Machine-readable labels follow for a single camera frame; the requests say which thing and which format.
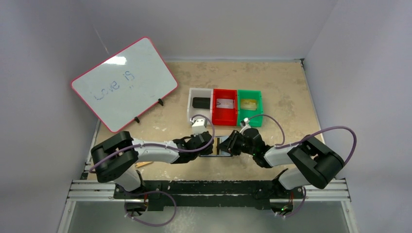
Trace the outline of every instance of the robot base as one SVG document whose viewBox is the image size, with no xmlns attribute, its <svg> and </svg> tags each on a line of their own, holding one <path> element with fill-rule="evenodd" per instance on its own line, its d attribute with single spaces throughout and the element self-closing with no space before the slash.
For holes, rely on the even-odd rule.
<svg viewBox="0 0 412 233">
<path fill-rule="evenodd" d="M 280 190 L 273 181 L 144 181 L 144 187 L 133 192 L 124 192 L 116 185 L 113 198 L 142 199 L 143 195 L 135 195 L 155 190 L 170 194 L 178 206 L 254 207 L 274 212 L 280 211 L 287 201 L 271 204 L 270 199 L 288 200 L 291 192 L 296 199 L 303 197 L 298 188 Z M 162 211 L 164 206 L 173 206 L 172 201 L 161 194 L 149 194 L 147 200 L 150 203 L 148 211 Z"/>
</svg>

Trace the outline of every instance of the whiteboard stand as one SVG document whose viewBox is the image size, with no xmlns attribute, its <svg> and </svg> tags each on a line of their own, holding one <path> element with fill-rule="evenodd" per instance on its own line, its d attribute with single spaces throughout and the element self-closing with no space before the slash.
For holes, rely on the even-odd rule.
<svg viewBox="0 0 412 233">
<path fill-rule="evenodd" d="M 102 123 L 118 132 L 177 87 L 151 40 L 144 37 L 71 82 Z"/>
</svg>

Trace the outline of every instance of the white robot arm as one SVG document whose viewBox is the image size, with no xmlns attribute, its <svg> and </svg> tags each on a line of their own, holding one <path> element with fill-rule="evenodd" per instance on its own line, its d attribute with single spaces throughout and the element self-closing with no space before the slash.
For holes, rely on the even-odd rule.
<svg viewBox="0 0 412 233">
<path fill-rule="evenodd" d="M 137 190 L 144 182 L 134 163 L 184 164 L 213 152 L 213 135 L 206 130 L 204 119 L 194 121 L 192 132 L 191 136 L 166 142 L 139 140 L 129 132 L 120 132 L 92 148 L 95 165 L 89 172 L 97 174 L 98 182 L 114 181 L 126 191 Z"/>
<path fill-rule="evenodd" d="M 286 190 L 308 184 L 323 189 L 345 165 L 337 153 L 315 137 L 305 138 L 295 146 L 273 147 L 266 145 L 259 131 L 247 123 L 240 132 L 234 130 L 218 148 L 232 155 L 250 154 L 264 168 L 296 165 L 296 168 L 286 169 L 276 177 L 275 182 Z"/>
</svg>

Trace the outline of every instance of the white backdrop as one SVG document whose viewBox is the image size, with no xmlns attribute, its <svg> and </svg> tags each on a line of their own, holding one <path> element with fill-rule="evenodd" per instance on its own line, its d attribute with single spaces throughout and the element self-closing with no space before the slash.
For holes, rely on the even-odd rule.
<svg viewBox="0 0 412 233">
<path fill-rule="evenodd" d="M 322 128 L 358 135 L 343 170 L 361 232 L 412 232 L 412 2 L 339 0 L 305 68 Z M 348 154 L 352 139 L 326 133 Z"/>
<path fill-rule="evenodd" d="M 300 59 L 337 0 L 81 0 L 113 54 L 148 36 L 166 59 Z"/>
<path fill-rule="evenodd" d="M 107 54 L 79 2 L 0 3 L 0 232 L 54 233 L 96 118 L 70 81 Z"/>
</svg>

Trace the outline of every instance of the wooden tabletop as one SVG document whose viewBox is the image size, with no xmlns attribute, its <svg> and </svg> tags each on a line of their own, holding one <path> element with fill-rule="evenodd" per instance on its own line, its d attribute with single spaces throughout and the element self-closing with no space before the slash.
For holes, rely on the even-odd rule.
<svg viewBox="0 0 412 233">
<path fill-rule="evenodd" d="M 186 108 L 190 87 L 260 90 L 263 109 L 276 118 L 286 134 L 286 143 L 295 142 L 319 130 L 305 75 L 300 63 L 289 62 L 169 62 L 179 87 L 139 117 L 140 123 L 124 130 L 132 137 L 148 141 L 169 141 L 191 134 Z M 230 135 L 235 127 L 216 126 L 216 135 Z M 268 145 L 282 142 L 274 122 L 263 119 L 259 128 Z M 100 126 L 96 143 L 114 135 Z M 286 167 L 261 168 L 251 155 L 228 158 L 197 158 L 187 164 L 154 162 L 141 167 L 144 180 L 271 180 Z"/>
</svg>

